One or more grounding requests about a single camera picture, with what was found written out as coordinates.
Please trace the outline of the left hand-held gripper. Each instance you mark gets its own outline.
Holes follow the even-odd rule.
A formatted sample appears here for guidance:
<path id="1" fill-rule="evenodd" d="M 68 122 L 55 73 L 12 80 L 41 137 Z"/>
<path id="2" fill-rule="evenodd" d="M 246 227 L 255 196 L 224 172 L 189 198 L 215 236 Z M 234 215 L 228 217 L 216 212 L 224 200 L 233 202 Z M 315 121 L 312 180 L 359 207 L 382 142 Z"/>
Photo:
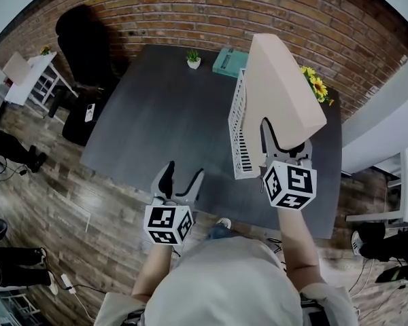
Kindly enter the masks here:
<path id="1" fill-rule="evenodd" d="M 195 206 L 205 171 L 199 169 L 184 192 L 173 194 L 174 171 L 175 162 L 170 161 L 152 182 L 154 197 L 146 207 L 143 229 L 154 244 L 182 246 L 194 225 Z"/>

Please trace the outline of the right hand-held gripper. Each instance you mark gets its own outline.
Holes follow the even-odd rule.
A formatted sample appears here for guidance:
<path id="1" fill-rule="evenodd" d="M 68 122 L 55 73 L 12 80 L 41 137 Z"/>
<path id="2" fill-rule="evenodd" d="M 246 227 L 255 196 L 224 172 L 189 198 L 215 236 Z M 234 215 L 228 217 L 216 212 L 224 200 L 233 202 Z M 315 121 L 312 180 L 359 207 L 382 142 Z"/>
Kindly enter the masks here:
<path id="1" fill-rule="evenodd" d="M 272 207 L 300 211 L 315 197 L 317 171 L 312 168 L 311 141 L 290 151 L 278 149 L 272 125 L 265 117 L 260 126 L 262 152 L 266 155 L 262 188 Z"/>

